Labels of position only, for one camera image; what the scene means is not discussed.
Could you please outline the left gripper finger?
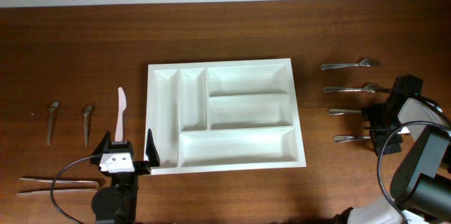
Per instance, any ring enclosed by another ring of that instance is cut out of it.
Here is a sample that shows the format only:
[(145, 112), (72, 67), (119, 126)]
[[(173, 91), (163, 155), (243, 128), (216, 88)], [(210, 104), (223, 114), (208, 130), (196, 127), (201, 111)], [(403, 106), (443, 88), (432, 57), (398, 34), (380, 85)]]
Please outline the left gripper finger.
[(147, 162), (149, 163), (150, 167), (159, 167), (160, 166), (159, 154), (158, 154), (158, 151), (156, 150), (152, 130), (150, 128), (147, 131), (145, 156), (147, 157)]
[(109, 145), (111, 143), (111, 133), (106, 131), (100, 143), (97, 145), (95, 150), (92, 152), (93, 156), (100, 156), (109, 151)]

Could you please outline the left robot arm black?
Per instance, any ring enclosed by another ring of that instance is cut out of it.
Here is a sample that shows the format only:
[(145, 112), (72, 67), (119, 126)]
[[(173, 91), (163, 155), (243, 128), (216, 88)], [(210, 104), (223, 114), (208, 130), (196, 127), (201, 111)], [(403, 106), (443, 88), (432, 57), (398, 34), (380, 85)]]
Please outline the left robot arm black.
[(90, 163), (111, 179), (111, 184), (96, 192), (92, 199), (96, 223), (135, 222), (139, 176), (149, 175), (153, 167), (160, 166), (151, 130), (147, 131), (144, 153), (146, 161), (134, 161), (131, 142), (113, 142), (110, 132), (93, 151)]

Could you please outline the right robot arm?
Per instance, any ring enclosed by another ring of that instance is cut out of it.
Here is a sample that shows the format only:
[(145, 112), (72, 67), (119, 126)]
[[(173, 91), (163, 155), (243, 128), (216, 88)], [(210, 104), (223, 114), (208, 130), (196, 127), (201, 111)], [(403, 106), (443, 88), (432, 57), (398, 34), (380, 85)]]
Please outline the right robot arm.
[(421, 95), (423, 81), (413, 75), (396, 78), (392, 88), (381, 91), (385, 102), (363, 108), (369, 136), (378, 157), (376, 174), (381, 176), (385, 154), (401, 150), (401, 131), (407, 129), (414, 144), (386, 188), (378, 184), (382, 197), (360, 208), (348, 208), (334, 223), (448, 223), (450, 179), (438, 170), (450, 169), (450, 119), (439, 105)]

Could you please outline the metal fork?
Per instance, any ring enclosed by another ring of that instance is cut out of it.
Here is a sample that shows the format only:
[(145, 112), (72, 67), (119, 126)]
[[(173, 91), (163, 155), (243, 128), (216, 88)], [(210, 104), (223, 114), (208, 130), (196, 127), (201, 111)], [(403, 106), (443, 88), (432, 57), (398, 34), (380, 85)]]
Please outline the metal fork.
[(371, 58), (364, 58), (357, 63), (325, 63), (321, 65), (322, 70), (332, 70), (339, 68), (353, 68), (353, 67), (374, 67), (379, 66), (380, 63), (377, 60)]
[(367, 84), (367, 85), (364, 85), (363, 87), (331, 87), (331, 86), (327, 86), (327, 87), (323, 88), (323, 91), (326, 93), (328, 93), (328, 92), (370, 92), (370, 93), (375, 93), (381, 89), (383, 89), (383, 87), (380, 85)]

